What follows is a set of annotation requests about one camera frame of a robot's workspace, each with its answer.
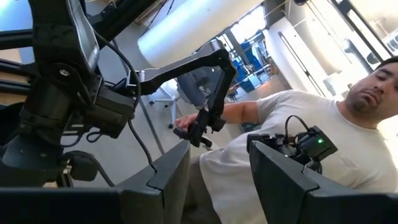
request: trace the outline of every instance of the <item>white t-shirt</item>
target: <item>white t-shirt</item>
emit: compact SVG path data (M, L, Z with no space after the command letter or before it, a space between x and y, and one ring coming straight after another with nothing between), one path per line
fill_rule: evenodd
M350 123L336 104L301 91L276 93L258 101L262 126L251 133L284 134L287 117L297 115L308 127L317 125L338 148L321 161L325 177L364 192L395 192L397 169L379 131ZM289 134L303 131L302 124L291 118ZM267 223L252 179L247 135L200 157L203 180L223 224Z

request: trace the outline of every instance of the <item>black hair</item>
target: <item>black hair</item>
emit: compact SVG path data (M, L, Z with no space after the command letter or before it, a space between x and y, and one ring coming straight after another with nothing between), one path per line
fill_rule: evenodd
M379 68L381 68L381 67L383 67L383 66L385 66L387 64L390 64L390 63L398 63L398 56L393 56L393 57L381 62L380 65L377 66L377 68L375 70L377 70L377 69L379 69Z

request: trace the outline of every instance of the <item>white tube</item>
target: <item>white tube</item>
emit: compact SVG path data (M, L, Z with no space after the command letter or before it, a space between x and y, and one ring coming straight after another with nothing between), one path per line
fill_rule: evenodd
M187 0L138 40L154 68L185 58L263 0Z

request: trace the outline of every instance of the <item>office chair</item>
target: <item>office chair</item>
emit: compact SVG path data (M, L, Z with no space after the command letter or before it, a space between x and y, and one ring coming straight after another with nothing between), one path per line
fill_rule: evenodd
M169 98L152 100L149 104L153 105L156 102L163 102L166 103L165 108L170 107L171 122L169 123L169 128L172 129L176 119L177 100L183 98L185 102L192 104L196 108L201 108L207 101L207 95L214 90L215 84L220 77L220 72L219 68L202 67L181 75L176 78L177 95L171 95L161 87L160 90Z

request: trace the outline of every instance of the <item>window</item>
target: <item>window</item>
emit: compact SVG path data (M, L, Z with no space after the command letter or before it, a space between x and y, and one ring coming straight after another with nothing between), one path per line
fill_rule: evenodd
M241 44L245 39L250 39L258 30L266 27L264 9L262 6L255 8L250 14L244 16L231 28L236 40Z

